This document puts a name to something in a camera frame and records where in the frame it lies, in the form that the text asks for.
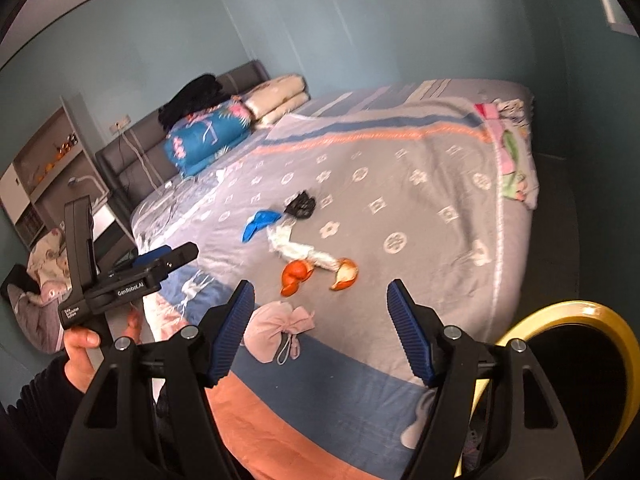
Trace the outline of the person's left hand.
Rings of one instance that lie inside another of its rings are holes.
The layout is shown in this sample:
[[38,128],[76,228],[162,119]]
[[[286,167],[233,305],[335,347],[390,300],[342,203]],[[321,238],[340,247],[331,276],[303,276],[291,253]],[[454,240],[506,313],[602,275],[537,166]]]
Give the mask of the person's left hand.
[[[131,307],[127,315],[127,324],[122,332],[134,342],[141,340],[143,324],[142,312]],[[96,374],[96,368],[92,364],[89,351],[99,350],[100,336],[82,326],[74,326],[64,332],[64,349],[67,354],[67,362],[64,365],[64,373],[68,381],[80,392],[85,393]]]

